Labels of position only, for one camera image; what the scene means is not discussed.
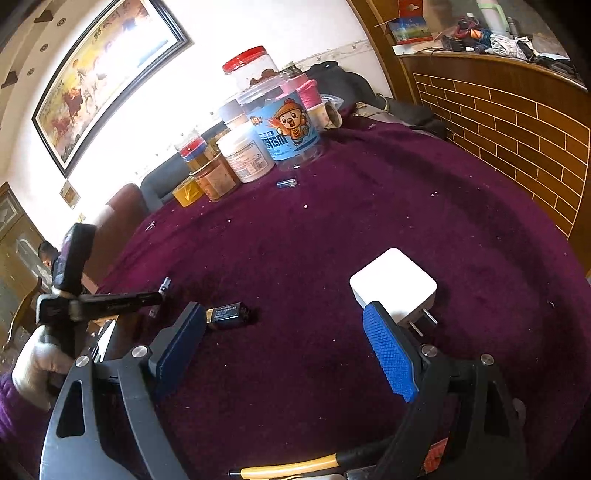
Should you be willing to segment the purple left sleeve forearm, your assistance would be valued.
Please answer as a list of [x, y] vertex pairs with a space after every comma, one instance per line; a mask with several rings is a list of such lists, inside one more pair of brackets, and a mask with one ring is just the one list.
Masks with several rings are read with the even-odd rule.
[[36, 475], [49, 420], [16, 390], [10, 373], [1, 375], [1, 449]]

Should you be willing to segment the white gloved left hand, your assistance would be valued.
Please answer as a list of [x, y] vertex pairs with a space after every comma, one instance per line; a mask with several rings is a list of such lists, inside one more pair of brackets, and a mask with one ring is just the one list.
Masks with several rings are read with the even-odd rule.
[[50, 337], [47, 326], [39, 326], [23, 347], [11, 373], [19, 395], [44, 412], [51, 409], [54, 398], [47, 387], [49, 375], [67, 375], [74, 363]]

